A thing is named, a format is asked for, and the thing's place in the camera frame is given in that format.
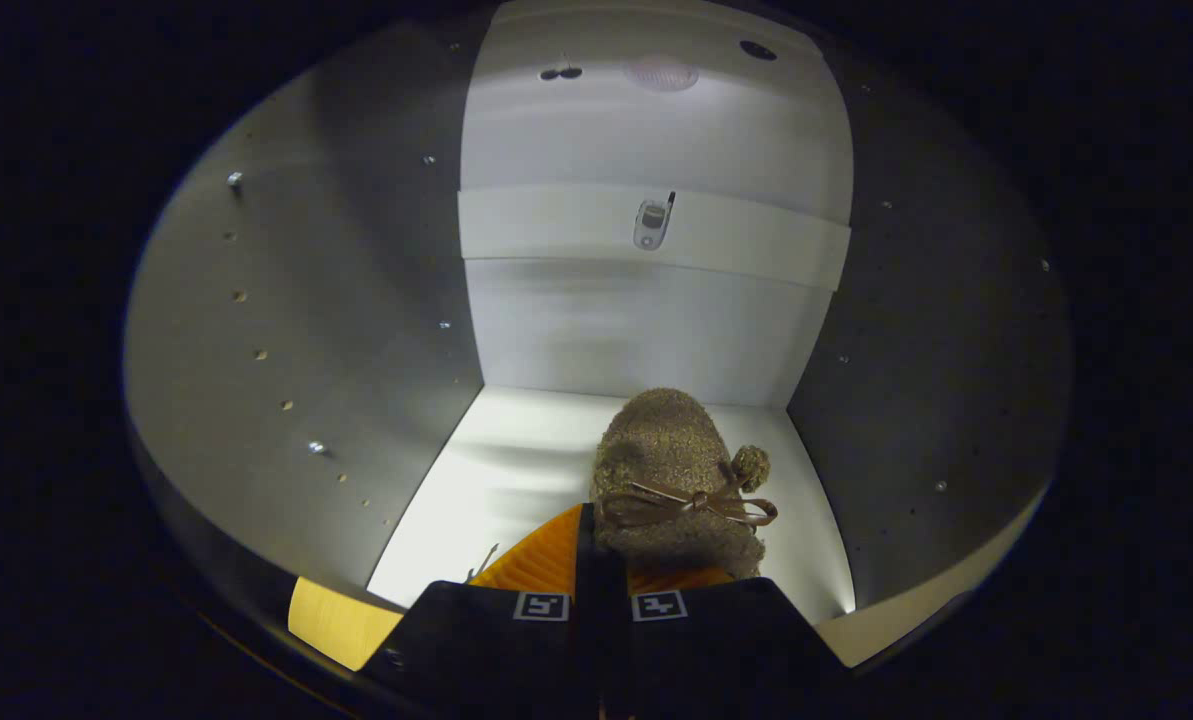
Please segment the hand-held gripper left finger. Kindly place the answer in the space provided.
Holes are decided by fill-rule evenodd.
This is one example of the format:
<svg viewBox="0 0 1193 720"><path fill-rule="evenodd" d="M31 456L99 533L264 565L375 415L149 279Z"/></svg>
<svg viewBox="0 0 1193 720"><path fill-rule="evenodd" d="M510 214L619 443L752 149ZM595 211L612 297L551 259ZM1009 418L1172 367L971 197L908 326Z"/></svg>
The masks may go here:
<svg viewBox="0 0 1193 720"><path fill-rule="evenodd" d="M428 584L360 670L404 719L599 719L574 592L591 505L532 533L560 550L565 591Z"/></svg>

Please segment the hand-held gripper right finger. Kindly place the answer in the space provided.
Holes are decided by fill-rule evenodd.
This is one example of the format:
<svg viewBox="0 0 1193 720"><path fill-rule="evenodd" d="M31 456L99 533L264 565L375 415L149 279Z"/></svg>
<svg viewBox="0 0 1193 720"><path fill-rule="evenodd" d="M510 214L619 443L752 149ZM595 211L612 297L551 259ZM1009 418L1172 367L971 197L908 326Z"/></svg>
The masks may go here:
<svg viewBox="0 0 1193 720"><path fill-rule="evenodd" d="M774 582L602 552L605 719L830 719L848 678Z"/></svg>

